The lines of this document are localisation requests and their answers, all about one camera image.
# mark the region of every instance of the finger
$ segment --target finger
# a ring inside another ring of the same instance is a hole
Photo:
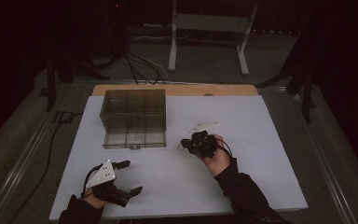
[[[223,147],[223,137],[218,134],[214,134],[213,136],[216,139],[216,144],[220,147]]]

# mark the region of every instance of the wrist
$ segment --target wrist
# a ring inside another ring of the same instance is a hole
[[[210,163],[210,164],[206,164],[206,167],[208,168],[209,172],[211,173],[211,175],[213,177],[219,175],[220,173],[222,173],[224,170],[226,170],[229,166],[229,163]]]
[[[91,204],[93,207],[95,207],[97,209],[102,209],[107,204],[106,201],[102,201],[102,200],[95,198],[92,193],[90,195],[82,198],[82,200],[85,201],[86,203]]]

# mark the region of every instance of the table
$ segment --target table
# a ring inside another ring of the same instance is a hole
[[[249,75],[249,69],[245,59],[244,50],[252,30],[258,4],[252,5],[252,10],[250,14],[247,15],[247,17],[227,17],[177,13],[176,0],[173,0],[172,5],[172,41],[170,59],[168,63],[168,69],[170,71],[174,71],[176,67],[176,30],[188,29],[243,33],[243,39],[237,46],[237,55],[240,62],[241,73],[245,76]]]
[[[167,95],[167,147],[103,149],[104,129],[99,112],[104,92],[109,89],[161,88]],[[214,97],[203,96],[205,93]],[[126,208],[107,205],[103,218],[232,213],[229,200],[222,195],[203,163],[177,148],[181,138],[190,136],[184,130],[187,131],[195,120],[205,118],[221,121],[213,131],[222,133],[239,160],[240,171],[251,175],[272,208],[293,210],[308,207],[264,101],[257,95],[255,87],[100,85],[94,89],[85,108],[49,218],[58,219],[71,194],[81,192],[87,172],[108,159],[131,161],[130,167],[117,171],[115,184],[119,189],[127,191],[144,186],[144,190],[130,199]],[[236,126],[243,127],[243,130],[238,132]]]

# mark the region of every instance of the white metal frame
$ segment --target white metal frame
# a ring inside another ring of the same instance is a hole
[[[173,5],[172,42],[171,42],[170,59],[168,62],[168,69],[171,72],[175,71],[175,67],[176,67],[176,52],[177,52],[176,29],[224,31],[224,32],[244,31],[243,40],[241,44],[237,46],[237,54],[240,62],[241,73],[245,76],[249,75],[249,69],[248,69],[248,64],[246,63],[244,50],[252,30],[258,4],[253,5],[251,15],[248,18],[182,14],[182,13],[177,13],[176,11],[176,0],[173,0],[172,5]]]

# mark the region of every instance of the black jacket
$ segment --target black jacket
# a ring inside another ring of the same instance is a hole
[[[240,223],[290,223],[269,207],[263,192],[250,176],[239,173],[235,158],[215,179],[223,194],[231,200]],[[67,210],[61,213],[60,224],[98,224],[102,212],[103,209],[96,209],[73,195]]]

